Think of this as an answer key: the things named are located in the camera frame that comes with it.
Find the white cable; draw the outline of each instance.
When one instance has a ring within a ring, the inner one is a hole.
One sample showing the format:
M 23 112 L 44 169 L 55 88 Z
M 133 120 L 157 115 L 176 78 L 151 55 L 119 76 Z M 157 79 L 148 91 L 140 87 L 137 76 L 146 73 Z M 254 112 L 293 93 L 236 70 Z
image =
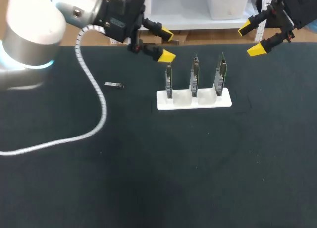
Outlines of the white cable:
M 72 137 L 72 138 L 66 138 L 66 139 L 60 139 L 60 140 L 55 140 L 55 141 L 50 141 L 44 144 L 40 144 L 40 145 L 35 145 L 35 146 L 31 146 L 28 148 L 23 148 L 23 149 L 19 149 L 19 150 L 14 150 L 14 151 L 0 151 L 0 156 L 13 156 L 13 155 L 21 155 L 21 154 L 25 154 L 31 151 L 35 151 L 35 150 L 40 150 L 40 149 L 44 149 L 50 146 L 54 146 L 54 145 L 59 145 L 59 144 L 65 144 L 65 143 L 69 143 L 69 142 L 74 142 L 74 141 L 78 141 L 78 140 L 83 140 L 86 138 L 89 138 L 91 136 L 93 136 L 94 134 L 96 134 L 105 124 L 106 118 L 107 118 L 107 104 L 106 104 L 106 100 L 105 97 L 98 85 L 98 83 L 96 82 L 96 80 L 94 79 L 93 75 L 91 74 L 90 70 L 88 69 L 83 56 L 81 54 L 81 50 L 80 50 L 80 43 L 81 40 L 84 36 L 84 34 L 90 30 L 95 30 L 98 31 L 100 33 L 105 33 L 104 29 L 100 26 L 95 26 L 95 25 L 88 25 L 86 27 L 84 27 L 78 34 L 77 36 L 77 41 L 76 41 L 76 45 L 75 45 L 75 53 L 76 53 L 76 57 L 78 59 L 78 62 L 80 64 L 80 66 L 83 68 L 84 72 L 86 73 L 88 79 L 90 80 L 91 84 L 93 85 L 93 87 L 95 88 L 95 91 L 98 95 L 98 98 L 100 100 L 100 104 L 101 104 L 101 118 L 98 122 L 98 124 L 95 126 L 95 128 L 93 128 L 90 132 L 87 132 L 83 135 L 80 136 L 76 136 L 76 137 Z

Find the white holder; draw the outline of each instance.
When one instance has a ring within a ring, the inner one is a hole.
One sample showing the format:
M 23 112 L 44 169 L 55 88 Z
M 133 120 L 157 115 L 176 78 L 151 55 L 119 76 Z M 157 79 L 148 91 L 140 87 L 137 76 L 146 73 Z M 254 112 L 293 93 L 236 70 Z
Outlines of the white holder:
M 222 96 L 217 96 L 215 87 L 198 89 L 197 98 L 186 90 L 173 90 L 173 98 L 167 98 L 165 91 L 157 91 L 158 110 L 193 109 L 193 108 L 227 108 L 232 102 L 227 88 L 223 88 Z

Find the wooden floor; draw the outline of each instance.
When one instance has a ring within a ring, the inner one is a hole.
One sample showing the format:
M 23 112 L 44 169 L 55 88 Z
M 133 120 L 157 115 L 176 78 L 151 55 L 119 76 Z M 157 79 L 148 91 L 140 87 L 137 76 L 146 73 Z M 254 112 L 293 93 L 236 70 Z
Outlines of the wooden floor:
M 5 32 L 5 13 L 7 8 L 7 0 L 0 0 L 0 39 L 3 38 Z M 76 41 L 79 29 L 67 25 L 62 45 L 73 46 Z M 279 29 L 266 29 L 264 38 L 273 36 Z M 295 30 L 294 42 L 317 42 L 317 34 L 310 32 L 307 29 Z M 197 45 L 197 44 L 239 44 L 239 43 L 253 43 L 256 32 L 252 31 L 248 35 L 241 37 L 237 29 L 226 30 L 192 30 L 192 31 L 177 31 L 175 38 L 179 39 L 181 44 Z M 160 39 L 149 34 L 144 33 L 143 38 L 146 42 L 159 43 Z M 109 45 L 109 38 L 99 33 L 88 33 L 85 36 L 83 45 Z

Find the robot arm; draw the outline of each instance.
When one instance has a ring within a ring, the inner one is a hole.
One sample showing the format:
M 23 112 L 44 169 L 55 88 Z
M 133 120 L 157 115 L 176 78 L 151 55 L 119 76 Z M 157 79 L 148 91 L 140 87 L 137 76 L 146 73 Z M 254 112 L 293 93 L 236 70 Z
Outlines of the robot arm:
M 174 54 L 138 38 L 142 27 L 171 41 L 173 33 L 144 18 L 145 0 L 9 0 L 3 41 L 0 41 L 0 89 L 36 86 L 43 81 L 58 52 L 66 23 L 83 28 L 101 26 L 119 42 L 131 38 L 128 50 L 143 52 L 157 62 Z
M 273 0 L 267 10 L 251 16 L 239 29 L 239 33 L 242 36 L 247 34 L 269 17 L 278 20 L 281 33 L 277 33 L 267 40 L 264 39 L 249 49 L 250 56 L 267 54 L 284 40 L 291 42 L 291 39 L 295 37 L 293 33 L 295 28 L 301 29 L 317 19 L 317 0 Z

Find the black table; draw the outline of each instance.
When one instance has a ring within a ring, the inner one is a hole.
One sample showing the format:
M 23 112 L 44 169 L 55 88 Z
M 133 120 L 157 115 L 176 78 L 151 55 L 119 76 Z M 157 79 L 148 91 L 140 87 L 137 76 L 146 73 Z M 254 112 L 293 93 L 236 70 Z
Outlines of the black table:
M 123 47 L 84 47 L 108 103 L 97 135 L 0 157 L 1 228 L 316 228 L 317 44 L 171 47 L 174 89 L 192 57 L 211 86 L 228 63 L 232 107 L 157 111 L 165 66 Z M 0 93 L 0 148 L 15 150 L 92 129 L 100 104 L 72 47 L 31 91 Z

